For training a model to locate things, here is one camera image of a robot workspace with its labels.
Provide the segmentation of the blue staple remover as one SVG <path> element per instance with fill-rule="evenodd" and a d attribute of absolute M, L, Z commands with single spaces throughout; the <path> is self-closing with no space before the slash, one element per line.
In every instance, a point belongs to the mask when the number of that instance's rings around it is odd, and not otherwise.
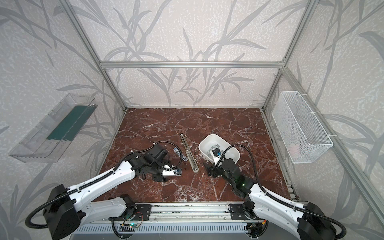
<path fill-rule="evenodd" d="M 174 148 L 174 152 L 175 152 L 179 157 L 182 157 L 182 159 L 183 159 L 184 162 L 187 162 L 187 161 L 189 160 L 188 157 L 187 157 L 185 154 L 181 153 L 181 152 L 178 150 L 178 148 Z"/>

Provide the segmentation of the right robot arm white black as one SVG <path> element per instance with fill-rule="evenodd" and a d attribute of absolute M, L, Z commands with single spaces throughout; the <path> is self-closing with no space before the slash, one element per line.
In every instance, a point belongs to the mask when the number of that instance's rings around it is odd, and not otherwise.
<path fill-rule="evenodd" d="M 264 220 L 263 224 L 249 226 L 252 238 L 262 235 L 268 223 L 286 230 L 299 240 L 338 240 L 347 230 L 340 222 L 325 216 L 313 204 L 288 200 L 264 188 L 258 179 L 251 179 L 241 172 L 232 159 L 219 160 L 218 164 L 205 164 L 210 177 L 222 177 L 242 198 L 241 214 L 249 220 Z"/>

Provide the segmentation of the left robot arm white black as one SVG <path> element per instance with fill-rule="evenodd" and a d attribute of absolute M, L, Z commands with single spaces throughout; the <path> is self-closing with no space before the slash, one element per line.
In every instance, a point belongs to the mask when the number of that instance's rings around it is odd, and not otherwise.
<path fill-rule="evenodd" d="M 145 155 L 129 154 L 115 167 L 92 179 L 67 189 L 63 185 L 55 187 L 48 206 L 43 208 L 52 239 L 61 240 L 80 226 L 102 219 L 115 222 L 140 217 L 143 220 L 145 215 L 127 195 L 98 202 L 95 199 L 140 175 L 152 174 L 155 182 L 164 182 L 167 176 L 179 176 L 181 170 L 171 166 L 164 159 L 166 155 L 165 150 Z"/>

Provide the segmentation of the white plastic tray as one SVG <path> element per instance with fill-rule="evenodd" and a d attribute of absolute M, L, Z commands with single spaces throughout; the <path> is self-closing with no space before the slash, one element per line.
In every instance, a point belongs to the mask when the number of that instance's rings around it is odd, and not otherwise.
<path fill-rule="evenodd" d="M 199 150 L 205 160 L 212 164 L 216 164 L 219 159 L 218 157 L 214 156 L 213 151 L 215 149 L 219 149 L 221 154 L 223 154 L 225 150 L 230 146 L 231 144 L 229 144 L 220 136 L 216 134 L 210 134 L 199 143 Z M 227 150 L 224 155 L 226 159 L 232 159 L 235 163 L 239 161 L 241 156 L 240 152 L 235 147 Z"/>

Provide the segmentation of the pink item in basket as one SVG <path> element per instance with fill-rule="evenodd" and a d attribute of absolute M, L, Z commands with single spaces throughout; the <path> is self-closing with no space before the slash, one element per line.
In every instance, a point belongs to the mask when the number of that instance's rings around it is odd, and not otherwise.
<path fill-rule="evenodd" d="M 298 159 L 301 155 L 300 145 L 299 144 L 290 144 L 288 147 L 288 153 L 292 159 Z"/>

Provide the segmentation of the green circuit board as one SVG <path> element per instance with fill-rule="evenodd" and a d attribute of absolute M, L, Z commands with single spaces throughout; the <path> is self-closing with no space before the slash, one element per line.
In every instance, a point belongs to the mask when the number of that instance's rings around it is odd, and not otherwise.
<path fill-rule="evenodd" d="M 134 232 L 141 225 L 142 225 L 141 223 L 124 223 L 124 224 L 121 224 L 120 230 L 122 232 Z"/>

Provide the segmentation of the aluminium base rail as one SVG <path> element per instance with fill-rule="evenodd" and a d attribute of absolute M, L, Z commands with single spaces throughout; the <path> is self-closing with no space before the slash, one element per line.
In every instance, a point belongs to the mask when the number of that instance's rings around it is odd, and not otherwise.
<path fill-rule="evenodd" d="M 177 222 L 228 222 L 243 221 L 249 223 L 263 220 L 294 221 L 301 216 L 299 211 L 284 207 L 282 212 L 266 204 L 254 204 L 247 210 L 243 203 L 125 203 L 117 198 L 88 204 L 75 203 L 76 212 L 81 215 L 81 224 L 111 220 L 127 223 L 177 223 Z"/>

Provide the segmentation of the clear plastic wall bin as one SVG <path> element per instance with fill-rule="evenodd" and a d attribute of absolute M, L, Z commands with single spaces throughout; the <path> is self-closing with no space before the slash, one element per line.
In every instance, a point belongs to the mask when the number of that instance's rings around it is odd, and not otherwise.
<path fill-rule="evenodd" d="M 23 163 L 56 163 L 98 105 L 94 97 L 67 94 L 9 153 Z"/>

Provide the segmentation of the aluminium cage frame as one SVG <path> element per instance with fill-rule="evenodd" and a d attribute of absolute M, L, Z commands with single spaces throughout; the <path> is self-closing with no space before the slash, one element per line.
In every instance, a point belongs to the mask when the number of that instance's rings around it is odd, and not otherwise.
<path fill-rule="evenodd" d="M 97 56 L 96 50 L 92 46 L 92 43 L 89 37 L 86 34 L 80 20 L 75 13 L 73 6 L 70 1 L 58 1 L 60 4 L 60 8 L 63 13 L 67 16 L 76 33 L 78 34 L 80 40 L 85 46 L 87 52 L 91 55 L 91 59 L 96 65 L 97 72 L 101 74 L 104 82 L 108 85 L 110 90 L 113 92 L 114 96 L 117 98 L 121 107 L 126 110 L 126 105 L 123 102 L 122 97 L 117 92 L 117 88 L 114 86 L 110 78 L 108 77 L 105 69 L 102 67 L 103 64 L 107 66 L 107 68 L 147 68 L 147 69 L 160 69 L 160 68 L 182 68 L 182 69 L 206 69 L 206 68 L 240 68 L 240 69 L 266 69 L 273 68 L 279 69 L 278 74 L 274 80 L 271 90 L 269 91 L 268 97 L 264 106 L 268 105 L 270 98 L 272 97 L 273 92 L 275 91 L 277 85 L 282 76 L 285 76 L 287 81 L 290 83 L 290 86 L 297 92 L 303 96 L 303 99 L 308 104 L 308 106 L 313 111 L 319 111 L 318 107 L 312 101 L 312 99 L 308 96 L 307 91 L 302 87 L 302 85 L 298 82 L 298 79 L 293 75 L 292 71 L 288 67 L 288 63 L 292 58 L 295 48 L 299 43 L 299 39 L 303 36 L 305 28 L 308 26 L 310 19 L 315 13 L 315 9 L 320 1 L 308 1 L 304 15 L 302 16 L 299 26 L 294 34 L 293 40 L 290 43 L 288 48 L 288 52 L 286 56 L 281 61 L 277 62 L 179 62 L 179 61 L 162 61 L 162 62 L 101 62 L 99 57 Z M 356 188 L 359 190 L 361 196 L 367 202 L 367 205 L 371 209 L 371 211 L 375 214 L 376 218 L 384 225 L 384 199 L 380 196 L 379 192 L 374 188 L 372 182 L 368 179 L 368 177 L 363 173 L 363 170 L 358 166 L 357 162 L 353 159 L 352 155 L 348 152 L 345 145 L 342 141 L 337 138 L 334 141 L 333 151 L 338 158 L 340 164 L 345 169 L 345 173 L 349 176 L 349 178 L 353 181 Z"/>

